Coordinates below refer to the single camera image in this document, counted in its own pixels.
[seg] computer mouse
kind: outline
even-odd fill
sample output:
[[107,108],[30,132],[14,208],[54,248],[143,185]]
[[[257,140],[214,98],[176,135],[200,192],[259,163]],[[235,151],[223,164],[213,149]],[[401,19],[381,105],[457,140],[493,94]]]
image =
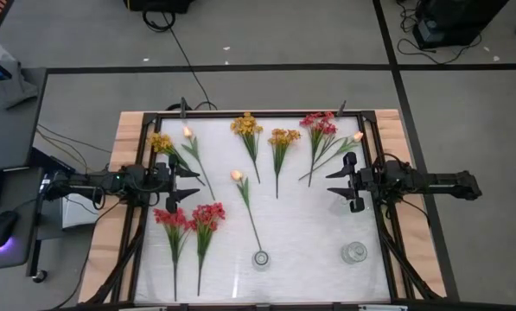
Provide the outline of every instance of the computer mouse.
[[14,231],[14,226],[19,219],[19,214],[14,211],[0,213],[0,247],[2,247]]

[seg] chair wheel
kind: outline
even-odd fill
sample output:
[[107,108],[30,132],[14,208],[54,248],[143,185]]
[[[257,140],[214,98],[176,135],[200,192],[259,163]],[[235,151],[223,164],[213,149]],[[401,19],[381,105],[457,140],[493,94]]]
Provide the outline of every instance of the chair wheel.
[[37,270],[36,276],[32,276],[31,278],[33,279],[33,282],[38,284],[38,283],[44,282],[44,280],[47,278],[47,276],[48,276],[48,272],[46,272],[45,270]]

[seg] black desk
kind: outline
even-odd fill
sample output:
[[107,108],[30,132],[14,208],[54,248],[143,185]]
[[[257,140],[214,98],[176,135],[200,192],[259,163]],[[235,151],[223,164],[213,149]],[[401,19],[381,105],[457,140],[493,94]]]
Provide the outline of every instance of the black desk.
[[[4,173],[3,177],[0,213],[35,199],[39,193],[43,170],[42,168],[28,168],[10,171]],[[16,222],[11,238],[0,248],[0,268],[27,262],[33,244],[39,205],[40,201],[37,200],[16,209],[16,212],[20,214],[20,219]]]
[[47,70],[24,69],[22,73],[28,82],[39,88],[39,96],[8,110],[0,108],[0,170],[25,167],[32,162],[32,146],[41,111]]

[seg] wooden table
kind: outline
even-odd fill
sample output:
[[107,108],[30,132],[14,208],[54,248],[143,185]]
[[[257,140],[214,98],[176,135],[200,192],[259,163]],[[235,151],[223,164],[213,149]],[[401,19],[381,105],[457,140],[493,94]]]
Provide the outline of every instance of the wooden table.
[[[394,154],[404,162],[411,162],[411,155],[398,110],[376,110],[375,113],[384,152]],[[111,171],[117,171],[122,165],[135,163],[142,129],[143,114],[144,111],[121,113],[118,132],[111,154]],[[150,157],[148,144],[146,144],[144,154],[143,164],[146,165]],[[417,206],[424,206],[423,199],[420,195],[407,195],[405,198]],[[117,199],[114,198],[106,200],[106,206],[100,213],[105,212],[107,208],[113,206],[116,202]],[[86,301],[93,296],[115,266],[118,260],[126,210],[126,206],[119,205],[113,211],[105,215],[96,225],[89,258],[86,263],[85,274],[83,275],[79,302]],[[436,259],[435,248],[432,243],[430,228],[426,218],[422,213],[405,204],[397,204],[397,211],[408,260],[435,292],[441,296],[445,296],[446,291],[443,285],[442,274],[438,260]],[[137,228],[139,215],[140,211],[136,210],[132,219],[131,236]],[[390,221],[385,219],[385,222],[389,226]],[[405,297],[400,268],[398,262],[393,257],[392,266],[396,279],[398,297]],[[131,273],[132,259],[123,274],[123,284],[119,296],[120,301],[128,300]]]

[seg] wooden board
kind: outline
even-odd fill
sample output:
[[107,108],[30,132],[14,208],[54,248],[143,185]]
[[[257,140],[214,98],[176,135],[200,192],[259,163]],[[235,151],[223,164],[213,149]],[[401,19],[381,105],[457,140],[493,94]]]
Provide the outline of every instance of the wooden board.
[[[117,170],[121,165],[135,162],[143,114],[143,111],[122,112],[111,155],[110,170]],[[402,161],[410,162],[411,155],[398,110],[377,110],[376,114],[384,151],[395,154]],[[147,161],[148,156],[145,156],[144,162],[146,163]],[[418,196],[409,196],[406,199],[418,206],[424,206],[421,198]],[[112,199],[108,201],[110,202],[107,204],[108,206],[114,203]],[[444,296],[445,289],[442,275],[426,219],[413,207],[398,205],[397,209],[407,257],[429,286],[439,295]],[[115,211],[110,212],[96,225],[81,285],[79,302],[85,301],[94,295],[116,264],[124,217],[125,207],[118,206]],[[137,223],[138,218],[133,219],[133,225]],[[398,277],[399,268],[397,264],[394,270]],[[120,296],[122,301],[127,299],[126,289],[129,287],[130,273],[131,266],[126,269],[124,274],[123,290]],[[401,282],[398,283],[398,292],[403,293],[403,284]]]

